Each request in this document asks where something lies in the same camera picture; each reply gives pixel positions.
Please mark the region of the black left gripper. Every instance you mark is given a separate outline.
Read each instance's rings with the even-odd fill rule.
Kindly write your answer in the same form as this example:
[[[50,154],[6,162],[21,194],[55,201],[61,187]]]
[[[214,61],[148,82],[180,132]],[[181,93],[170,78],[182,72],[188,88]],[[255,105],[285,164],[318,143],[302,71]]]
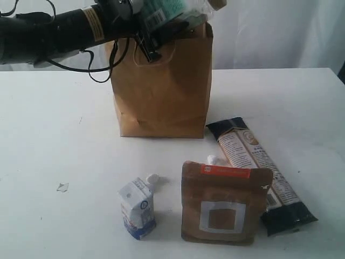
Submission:
[[[208,20],[208,15],[192,10],[168,19],[159,10],[150,19],[150,31],[142,15],[142,1],[95,1],[102,24],[102,43],[120,38],[134,39],[149,63],[161,59],[157,52],[164,44],[178,39]]]

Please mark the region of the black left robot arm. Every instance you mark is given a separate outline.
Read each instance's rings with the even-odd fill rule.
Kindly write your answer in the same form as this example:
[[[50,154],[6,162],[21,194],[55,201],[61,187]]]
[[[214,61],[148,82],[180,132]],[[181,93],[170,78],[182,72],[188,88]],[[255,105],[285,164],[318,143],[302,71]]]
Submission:
[[[205,23],[196,1],[95,1],[84,9],[1,14],[1,64],[58,65],[59,60],[121,38],[136,41],[149,63],[180,33]]]

